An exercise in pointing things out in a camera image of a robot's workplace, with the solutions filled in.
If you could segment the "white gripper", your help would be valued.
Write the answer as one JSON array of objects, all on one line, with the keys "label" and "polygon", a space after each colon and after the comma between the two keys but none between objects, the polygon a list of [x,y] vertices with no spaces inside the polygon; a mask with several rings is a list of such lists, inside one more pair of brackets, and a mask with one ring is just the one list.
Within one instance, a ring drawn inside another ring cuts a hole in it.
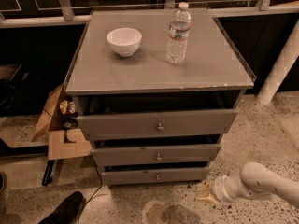
[{"label": "white gripper", "polygon": [[204,203],[232,203],[234,199],[229,195],[225,186],[226,175],[217,177],[212,183],[207,182],[197,192],[197,200]]}]

